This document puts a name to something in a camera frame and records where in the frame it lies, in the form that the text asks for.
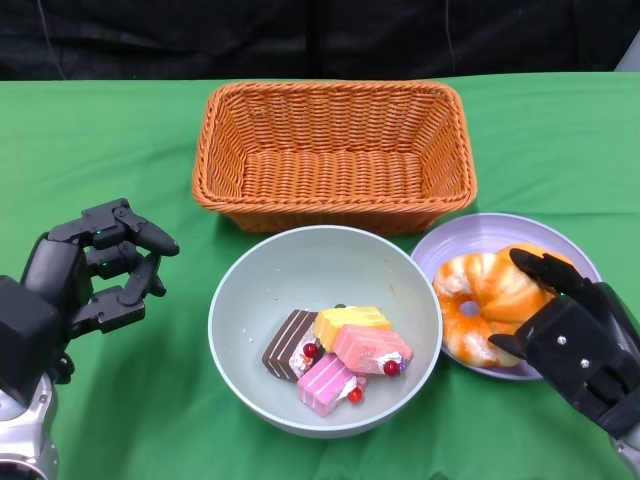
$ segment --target light green bowl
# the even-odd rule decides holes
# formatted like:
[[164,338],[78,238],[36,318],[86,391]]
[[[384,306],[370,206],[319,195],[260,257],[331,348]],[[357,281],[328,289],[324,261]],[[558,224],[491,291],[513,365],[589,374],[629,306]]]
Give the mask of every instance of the light green bowl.
[[[322,418],[261,357],[292,310],[338,303],[378,307],[414,357],[402,376],[373,379],[360,404],[345,401]],[[317,438],[356,435],[391,418],[427,381],[442,343],[440,307],[413,260],[381,237],[338,226],[291,230],[249,250],[220,282],[208,328],[231,390],[273,425]]]

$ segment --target cherry topping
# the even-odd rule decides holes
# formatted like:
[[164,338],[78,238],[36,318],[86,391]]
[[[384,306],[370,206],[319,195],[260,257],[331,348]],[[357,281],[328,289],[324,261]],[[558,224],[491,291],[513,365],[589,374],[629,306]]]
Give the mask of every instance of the cherry topping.
[[307,343],[302,347],[305,357],[313,358],[318,354],[318,346],[315,343]]
[[389,360],[387,363],[384,364],[383,370],[385,375],[388,375],[390,377],[395,377],[400,371],[400,365],[398,365],[393,360]]
[[347,398],[351,403],[360,403],[362,401],[362,390],[360,387],[356,387],[349,392]]

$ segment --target pink cake slice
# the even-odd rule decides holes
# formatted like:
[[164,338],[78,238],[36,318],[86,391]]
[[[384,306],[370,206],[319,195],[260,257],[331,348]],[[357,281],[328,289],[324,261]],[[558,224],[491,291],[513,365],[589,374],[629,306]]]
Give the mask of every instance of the pink cake slice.
[[298,398],[318,415],[326,417],[357,385],[353,372],[330,353],[298,380]]
[[384,374],[384,364],[395,361],[401,370],[413,357],[411,348],[391,330],[345,325],[333,343],[333,351],[356,373]]

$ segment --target yellow cake slice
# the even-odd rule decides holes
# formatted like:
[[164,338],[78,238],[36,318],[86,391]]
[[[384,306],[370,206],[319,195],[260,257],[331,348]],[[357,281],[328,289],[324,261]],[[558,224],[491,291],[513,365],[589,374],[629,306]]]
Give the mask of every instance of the yellow cake slice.
[[313,328],[314,335],[320,340],[327,353],[333,350],[333,341],[343,325],[391,330],[391,322],[376,307],[329,308],[318,313]]

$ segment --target chocolate cake slice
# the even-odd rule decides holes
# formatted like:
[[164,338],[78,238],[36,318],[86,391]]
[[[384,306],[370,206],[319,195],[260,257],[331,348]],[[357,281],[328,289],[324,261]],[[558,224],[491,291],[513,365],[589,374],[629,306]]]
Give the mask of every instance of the chocolate cake slice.
[[262,363],[273,376],[297,382],[320,359],[322,347],[313,334],[317,316],[318,312],[294,310],[280,327],[262,356]]

